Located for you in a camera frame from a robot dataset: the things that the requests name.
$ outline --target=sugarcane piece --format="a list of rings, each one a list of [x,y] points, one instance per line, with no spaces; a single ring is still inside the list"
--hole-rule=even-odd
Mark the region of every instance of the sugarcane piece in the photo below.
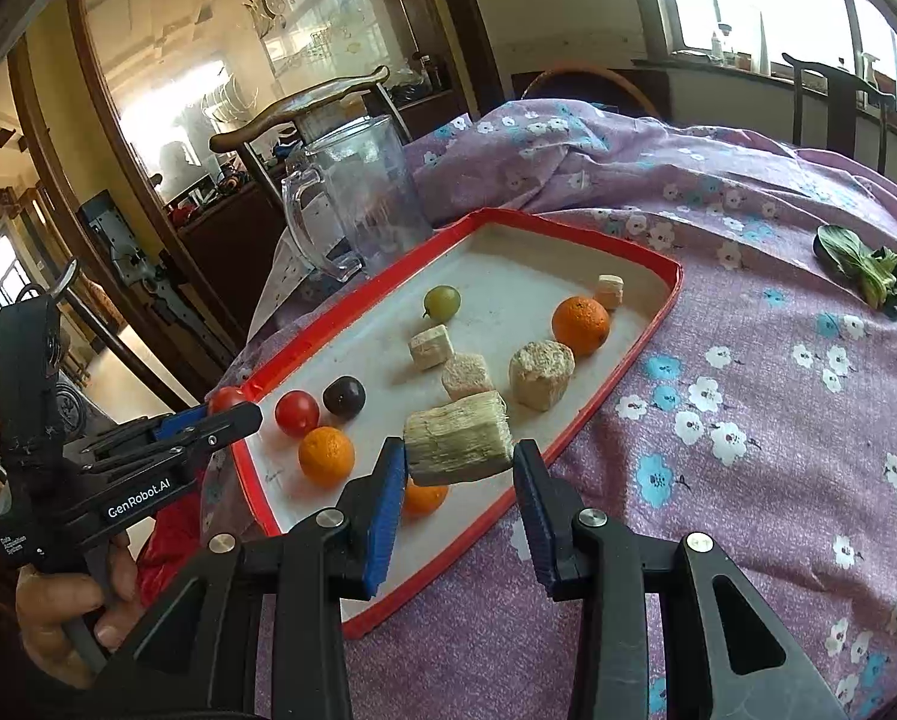
[[[422,330],[414,336],[408,341],[408,351],[412,353],[419,370],[441,365],[455,353],[451,338],[448,338],[448,329],[443,324]]]
[[[512,467],[505,401],[479,392],[405,420],[408,471],[419,487],[477,482]]]
[[[480,354],[454,355],[442,370],[442,386],[452,400],[495,389],[488,375],[488,365]]]
[[[602,275],[598,277],[595,299],[607,310],[618,308],[622,304],[625,282],[621,276]]]
[[[512,356],[509,384],[519,403],[547,412],[562,400],[574,372],[575,355],[564,343],[531,341]]]

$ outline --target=glass pitcher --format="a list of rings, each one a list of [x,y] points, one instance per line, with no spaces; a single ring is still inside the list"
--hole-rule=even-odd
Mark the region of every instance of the glass pitcher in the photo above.
[[[432,235],[391,117],[356,119],[318,138],[305,147],[304,161],[307,167],[282,182],[285,217],[302,256],[324,274],[340,282],[361,269],[378,274]],[[302,193],[315,186],[350,249],[335,260],[315,245],[301,213]]]

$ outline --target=floral fabric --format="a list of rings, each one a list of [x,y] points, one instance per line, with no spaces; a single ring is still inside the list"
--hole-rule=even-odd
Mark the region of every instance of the floral fabric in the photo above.
[[[553,472],[637,533],[710,533],[850,717],[896,695],[897,320],[833,283],[812,240],[836,223],[897,251],[897,186],[757,133],[561,100],[455,119],[406,152],[433,223],[520,208],[682,262],[674,311]],[[283,309],[283,329],[254,341],[229,381],[310,320]],[[214,470],[207,532],[238,508],[237,488],[219,486],[229,464]],[[565,717],[579,622],[579,605],[545,597],[513,509],[346,643],[355,716]],[[651,669],[661,717],[658,652]]]

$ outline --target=pitcher handle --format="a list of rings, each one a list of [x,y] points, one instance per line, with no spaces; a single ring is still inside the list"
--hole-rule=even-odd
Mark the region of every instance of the pitcher handle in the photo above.
[[[301,194],[303,191],[322,184],[324,181],[322,173],[316,165],[310,165],[305,170],[296,170],[288,176],[282,193],[285,200],[285,220],[288,223],[288,234],[292,236],[292,241],[295,242],[295,246],[302,256],[319,271],[344,284],[344,282],[362,269],[363,262],[361,257],[343,257],[337,262],[329,260],[312,240],[312,236],[305,226],[305,218],[301,213]],[[337,217],[338,212],[335,210],[335,206],[330,201],[328,206]]]

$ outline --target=wooden chair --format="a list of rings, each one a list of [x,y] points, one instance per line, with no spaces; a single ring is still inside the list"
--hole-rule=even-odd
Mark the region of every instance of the wooden chair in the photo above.
[[[802,145],[802,118],[805,114],[805,84],[802,73],[806,70],[824,76],[829,81],[829,136],[827,149],[855,158],[855,122],[858,106],[857,93],[864,92],[871,103],[881,109],[881,137],[878,144],[878,172],[885,175],[888,159],[888,111],[895,106],[895,96],[888,95],[848,71],[821,65],[818,62],[802,62],[783,53],[784,60],[795,69],[795,124],[792,143]]]
[[[631,98],[646,116],[662,119],[661,113],[642,90],[632,81],[613,70],[599,67],[574,66],[548,70],[533,80],[522,92],[522,100],[565,98],[586,103],[617,105],[621,97]]]

